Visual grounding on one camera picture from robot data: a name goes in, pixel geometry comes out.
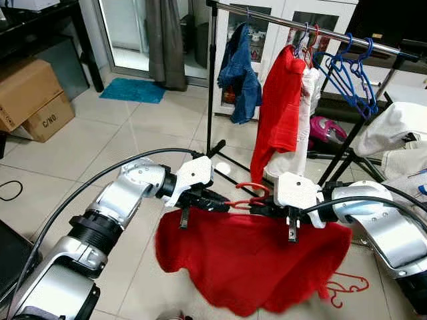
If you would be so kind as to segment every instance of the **tiled floor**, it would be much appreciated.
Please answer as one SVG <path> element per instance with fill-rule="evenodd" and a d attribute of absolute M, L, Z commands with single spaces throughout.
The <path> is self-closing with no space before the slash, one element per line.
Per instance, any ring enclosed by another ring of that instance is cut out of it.
<path fill-rule="evenodd" d="M 106 79 L 111 81 L 114 76 L 107 75 Z M 6 156 L 0 161 L 0 182 L 18 179 L 24 190 L 16 200 L 0 203 L 0 219 L 24 236 L 34 239 L 52 210 L 68 194 L 96 172 L 117 161 L 162 147 L 205 149 L 206 89 L 190 86 L 183 93 L 167 92 L 158 105 L 104 100 L 98 95 L 89 89 L 76 98 L 73 101 L 76 118 L 48 142 L 8 140 Z M 226 118 L 214 117 L 213 142 L 227 139 L 224 153 L 249 165 L 256 128 L 256 123 L 232 125 Z M 185 157 L 170 154 L 152 159 L 175 171 Z M 214 163 L 219 161 L 223 160 L 214 157 Z M 308 160 L 306 176 L 317 181 L 327 165 L 328 161 Z M 42 246 L 44 253 L 69 230 L 68 220 L 73 215 L 82 214 L 116 174 L 100 179 L 70 204 L 48 233 Z M 230 175 L 238 181 L 249 180 L 248 173 L 238 167 L 232 166 Z M 365 178 L 363 171 L 352 166 L 342 179 Z M 247 197 L 218 176 L 212 189 L 231 199 Z M 164 210 L 157 199 L 143 202 L 97 280 L 101 298 L 92 319 L 154 320 L 163 310 L 176 307 L 196 320 L 241 319 L 226 309 L 210 306 L 189 280 L 187 271 L 165 274 L 159 268 L 153 253 L 153 233 Z M 312 297 L 281 315 L 259 310 L 248 319 L 413 319 L 409 304 L 396 284 L 379 270 L 367 248 L 354 245 L 340 272 L 346 275 L 336 275 L 334 279 L 342 285 L 360 285 L 361 279 L 366 279 L 369 288 L 339 293 L 334 304 Z"/>

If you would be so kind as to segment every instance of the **red cloth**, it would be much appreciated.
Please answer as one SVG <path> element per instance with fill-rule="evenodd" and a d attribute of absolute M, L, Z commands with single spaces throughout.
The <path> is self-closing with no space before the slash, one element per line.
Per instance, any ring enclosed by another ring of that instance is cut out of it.
<path fill-rule="evenodd" d="M 335 223 L 303 225 L 299 243 L 289 243 L 283 219 L 191 208 L 183 230 L 180 218 L 180 210 L 161 218 L 155 236 L 160 267 L 188 269 L 212 305 L 244 317 L 258 307 L 282 312 L 316 290 L 327 297 L 326 282 L 350 246 L 350 229 Z"/>
<path fill-rule="evenodd" d="M 296 150 L 302 72 L 306 63 L 286 46 L 268 73 L 263 88 L 260 120 L 251 162 L 252 181 L 260 183 L 264 167 L 274 154 Z"/>

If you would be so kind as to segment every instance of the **blue fabric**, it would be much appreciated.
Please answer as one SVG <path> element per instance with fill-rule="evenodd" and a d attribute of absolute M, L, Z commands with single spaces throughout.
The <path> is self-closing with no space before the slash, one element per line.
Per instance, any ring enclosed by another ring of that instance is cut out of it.
<path fill-rule="evenodd" d="M 231 120 L 239 124 L 248 122 L 254 116 L 255 106 L 261 105 L 261 85 L 251 67 L 248 31 L 246 23 L 234 31 L 226 45 L 218 76 L 220 88 L 233 87 L 236 101 Z"/>
<path fill-rule="evenodd" d="M 99 96 L 104 99 L 115 99 L 136 102 L 159 103 L 165 89 L 153 81 L 115 78 Z"/>

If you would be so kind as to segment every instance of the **clothes rack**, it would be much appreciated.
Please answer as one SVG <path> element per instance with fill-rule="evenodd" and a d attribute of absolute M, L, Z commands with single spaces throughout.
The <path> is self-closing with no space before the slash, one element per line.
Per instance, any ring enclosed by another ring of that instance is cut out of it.
<path fill-rule="evenodd" d="M 294 29 L 298 29 L 301 31 L 307 31 L 308 33 L 316 33 L 318 32 L 319 35 L 323 37 L 328 37 L 330 39 L 338 40 L 344 43 L 349 43 L 350 38 L 347 35 L 343 35 L 341 33 L 333 32 L 330 30 L 325 29 L 316 29 L 313 26 L 306 26 L 304 23 L 298 23 L 295 21 L 287 20 L 287 19 L 281 19 L 277 17 L 272 17 L 270 15 L 265 15 L 263 13 L 259 13 L 256 11 L 251 11 L 249 9 L 242 9 L 240 7 L 234 7 L 232 5 L 226 5 L 223 3 L 220 3 L 216 0 L 206 0 L 206 5 L 208 7 L 211 7 L 211 35 L 210 35 L 210 46 L 209 46 L 209 97 L 208 97 L 208 108 L 207 108 L 207 143 L 206 143 L 206 153 L 209 156 L 213 156 L 214 154 L 218 154 L 221 157 L 227 159 L 228 161 L 232 162 L 233 164 L 241 167 L 242 169 L 245 169 L 246 171 L 250 171 L 246 166 L 242 165 L 238 161 L 232 159 L 231 157 L 228 157 L 227 155 L 223 154 L 221 152 L 221 149 L 226 145 L 225 140 L 221 140 L 215 147 L 211 148 L 211 129 L 212 129 L 212 115 L 213 115 L 213 97 L 214 97 L 214 83 L 215 83 L 215 60 L 216 60 L 216 30 L 217 30 L 217 19 L 218 19 L 218 9 L 226 10 L 231 13 L 235 13 L 237 15 L 243 15 L 247 17 L 253 17 L 256 19 L 260 19 L 263 21 L 267 21 L 270 23 L 274 23 L 276 25 L 283 25 L 285 27 L 291 27 Z M 367 42 L 364 39 L 359 38 L 352 38 L 352 45 L 355 45 L 357 47 L 362 48 L 368 48 L 369 42 Z M 405 53 L 401 51 L 400 49 L 389 47 L 387 45 L 382 45 L 379 43 L 374 43 L 372 46 L 372 50 L 378 53 L 385 53 L 390 56 L 396 56 L 396 60 L 390 70 L 390 72 L 387 74 L 385 80 L 382 82 L 380 88 L 378 89 L 376 93 L 376 98 L 378 99 L 381 97 L 381 95 L 384 93 L 387 85 L 395 75 L 396 71 L 399 70 L 406 60 L 417 62 L 419 60 L 419 57 L 416 55 L 412 55 L 409 53 Z M 348 150 L 348 147 L 350 146 L 350 143 L 354 140 L 356 135 L 359 133 L 363 125 L 365 124 L 366 120 L 363 117 L 360 117 L 359 122 L 354 125 L 352 130 L 350 131 L 347 139 L 344 141 L 343 145 L 341 146 L 340 150 L 336 153 L 334 158 L 331 160 L 331 163 L 326 168 L 324 174 L 318 181 L 318 184 L 322 186 L 332 171 L 335 169 L 338 162 L 342 159 L 344 153 Z M 350 165 L 350 163 L 355 159 L 355 155 L 350 155 L 349 157 L 346 157 L 346 160 L 340 165 L 338 170 L 333 174 L 331 181 L 336 181 L 340 175 L 346 170 L 346 168 Z M 216 170 L 218 174 L 220 174 L 222 177 L 227 179 L 228 181 L 237 184 L 238 182 L 233 180 L 231 177 L 228 177 L 227 175 L 224 175 L 223 173 L 220 173 Z"/>

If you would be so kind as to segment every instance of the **gray curtain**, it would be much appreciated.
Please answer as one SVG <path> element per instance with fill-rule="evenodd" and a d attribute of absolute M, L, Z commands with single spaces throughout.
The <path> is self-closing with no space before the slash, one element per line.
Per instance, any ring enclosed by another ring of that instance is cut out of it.
<path fill-rule="evenodd" d="M 149 74 L 165 88 L 185 91 L 187 83 L 177 2 L 146 0 L 146 9 Z"/>

